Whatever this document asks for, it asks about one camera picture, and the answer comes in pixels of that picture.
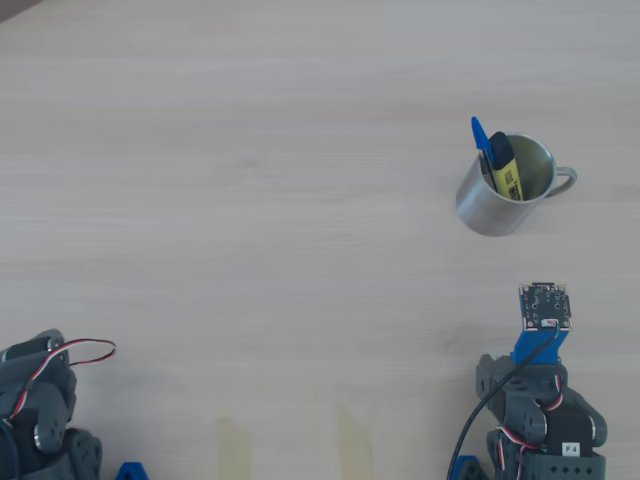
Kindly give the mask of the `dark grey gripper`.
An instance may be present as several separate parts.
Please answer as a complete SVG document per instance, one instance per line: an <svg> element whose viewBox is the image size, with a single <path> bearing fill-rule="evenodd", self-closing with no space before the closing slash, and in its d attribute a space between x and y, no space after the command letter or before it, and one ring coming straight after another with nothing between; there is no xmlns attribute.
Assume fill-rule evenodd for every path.
<svg viewBox="0 0 640 480"><path fill-rule="evenodd" d="M481 356L476 367L476 392L483 399L516 367L509 356ZM517 372L487 402L486 408L499 421L539 421L540 405L548 405L559 397L556 378L564 386L568 371L562 363L527 365Z"/></svg>

